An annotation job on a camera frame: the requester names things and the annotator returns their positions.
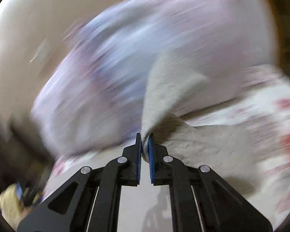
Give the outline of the beige cable-knit sweater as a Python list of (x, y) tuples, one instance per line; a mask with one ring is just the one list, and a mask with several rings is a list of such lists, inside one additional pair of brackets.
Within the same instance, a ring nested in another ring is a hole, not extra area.
[(194, 92), (208, 85), (196, 65), (196, 60), (177, 52), (162, 53), (154, 62), (144, 96), (143, 144), (147, 146), (153, 134), (156, 143), (186, 165), (208, 165), (239, 193), (251, 195), (260, 177), (249, 133), (238, 126), (193, 127), (174, 114)]

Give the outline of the lavender floral pillow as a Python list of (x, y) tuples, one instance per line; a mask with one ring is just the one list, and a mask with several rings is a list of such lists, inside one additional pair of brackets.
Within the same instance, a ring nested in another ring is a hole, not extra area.
[(66, 37), (30, 117), (53, 156), (118, 145), (232, 100), (273, 60), (266, 0), (125, 0)]

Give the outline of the white floral bedsheet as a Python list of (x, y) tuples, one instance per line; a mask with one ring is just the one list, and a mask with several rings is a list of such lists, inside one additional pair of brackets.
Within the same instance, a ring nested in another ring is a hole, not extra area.
[[(244, 172), (231, 172), (235, 162), (226, 156), (218, 165), (215, 161), (197, 159), (195, 152), (187, 165), (207, 164), (240, 192), (262, 213), (276, 230), (290, 217), (290, 78), (269, 64), (248, 70), (248, 87), (244, 96), (200, 112), (182, 116), (188, 125), (199, 131), (211, 132), (211, 141), (218, 148), (231, 141), (248, 144), (253, 155), (253, 169), (249, 179), (240, 182)], [(219, 132), (214, 140), (214, 131)], [(110, 148), (84, 155), (60, 156), (44, 189), (44, 199), (57, 190), (82, 166), (93, 169), (106, 164), (120, 154)], [(118, 231), (172, 231), (169, 190), (167, 186), (150, 184), (149, 165), (142, 161), (141, 185), (123, 187), (119, 211)]]

